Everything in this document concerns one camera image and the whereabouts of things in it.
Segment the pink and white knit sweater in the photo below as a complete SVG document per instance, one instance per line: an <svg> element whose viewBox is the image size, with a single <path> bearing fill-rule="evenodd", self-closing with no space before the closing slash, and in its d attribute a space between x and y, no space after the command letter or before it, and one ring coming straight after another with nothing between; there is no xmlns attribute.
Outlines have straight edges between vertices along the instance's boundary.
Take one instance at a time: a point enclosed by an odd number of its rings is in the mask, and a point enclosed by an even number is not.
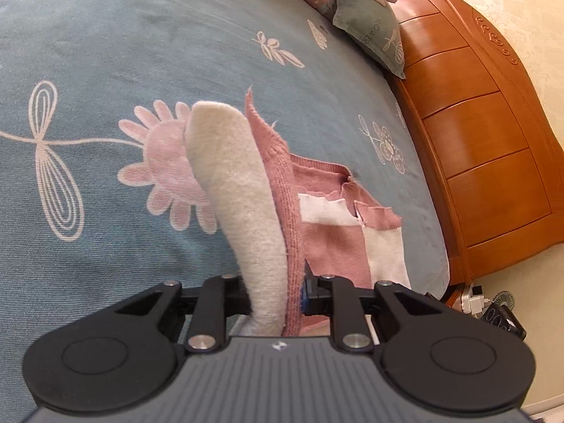
<svg viewBox="0 0 564 423"><path fill-rule="evenodd" d="M260 117L198 101L184 127L186 156L227 238L251 311L233 333L318 334L322 315L302 306L305 274L333 274L357 287L409 285L400 217L380 204L342 165L290 153Z"/></svg>

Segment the small white desk fan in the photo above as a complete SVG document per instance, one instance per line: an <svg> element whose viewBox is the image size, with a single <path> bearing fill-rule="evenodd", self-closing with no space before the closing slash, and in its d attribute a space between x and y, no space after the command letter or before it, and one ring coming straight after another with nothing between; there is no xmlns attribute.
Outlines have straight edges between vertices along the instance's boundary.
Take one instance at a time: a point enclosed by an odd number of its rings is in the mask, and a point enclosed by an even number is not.
<svg viewBox="0 0 564 423"><path fill-rule="evenodd" d="M515 308L515 298L508 290L499 291L493 296L491 301L500 307L505 306L511 311Z"/></svg>

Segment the white power strip with chargers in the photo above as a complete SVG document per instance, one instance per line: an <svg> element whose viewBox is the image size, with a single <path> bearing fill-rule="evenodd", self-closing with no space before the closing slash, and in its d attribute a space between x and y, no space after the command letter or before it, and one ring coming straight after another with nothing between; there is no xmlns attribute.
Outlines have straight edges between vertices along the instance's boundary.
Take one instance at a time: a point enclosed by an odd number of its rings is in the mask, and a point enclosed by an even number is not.
<svg viewBox="0 0 564 423"><path fill-rule="evenodd" d="M481 318L490 304L491 300L484 295L482 286L475 286L474 284L465 286L461 295L461 310L464 314Z"/></svg>

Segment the wooden nightstand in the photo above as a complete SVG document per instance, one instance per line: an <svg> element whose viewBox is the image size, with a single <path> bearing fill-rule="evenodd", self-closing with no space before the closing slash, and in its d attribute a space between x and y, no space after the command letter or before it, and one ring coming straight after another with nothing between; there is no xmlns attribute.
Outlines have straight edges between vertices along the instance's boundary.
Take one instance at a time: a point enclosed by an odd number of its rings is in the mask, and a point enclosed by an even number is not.
<svg viewBox="0 0 564 423"><path fill-rule="evenodd" d="M443 295L442 302L447 307L462 312L462 295L465 288L465 284L452 284L447 288L445 295Z"/></svg>

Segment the blue patterned bed sheet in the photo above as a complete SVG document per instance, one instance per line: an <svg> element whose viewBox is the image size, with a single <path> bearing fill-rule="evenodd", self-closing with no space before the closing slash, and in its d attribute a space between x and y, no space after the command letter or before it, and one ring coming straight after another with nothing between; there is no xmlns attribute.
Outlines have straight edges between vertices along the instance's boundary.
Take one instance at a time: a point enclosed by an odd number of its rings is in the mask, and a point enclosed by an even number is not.
<svg viewBox="0 0 564 423"><path fill-rule="evenodd" d="M1 0L1 418L35 403L43 333L165 280L234 271L192 179L200 100L258 113L403 220L410 286L442 296L446 244L376 62L303 0Z"/></svg>

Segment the orange wooden headboard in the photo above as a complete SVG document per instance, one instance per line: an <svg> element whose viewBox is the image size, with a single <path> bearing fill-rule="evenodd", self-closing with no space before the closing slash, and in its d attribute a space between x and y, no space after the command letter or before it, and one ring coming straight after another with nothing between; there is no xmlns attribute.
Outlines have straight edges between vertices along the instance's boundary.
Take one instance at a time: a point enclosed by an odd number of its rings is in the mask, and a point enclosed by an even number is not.
<svg viewBox="0 0 564 423"><path fill-rule="evenodd" d="M563 151L501 32L463 0L398 0L389 84L437 211L452 284L563 240Z"/></svg>

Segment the grey-green flower pillow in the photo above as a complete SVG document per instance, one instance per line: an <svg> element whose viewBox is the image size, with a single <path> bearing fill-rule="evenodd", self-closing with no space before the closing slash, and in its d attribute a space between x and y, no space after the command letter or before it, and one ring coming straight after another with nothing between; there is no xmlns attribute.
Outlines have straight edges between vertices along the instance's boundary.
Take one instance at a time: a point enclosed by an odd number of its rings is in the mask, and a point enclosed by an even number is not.
<svg viewBox="0 0 564 423"><path fill-rule="evenodd" d="M391 6L375 0L336 0L333 25L351 36L367 55L397 78L404 79L400 25Z"/></svg>

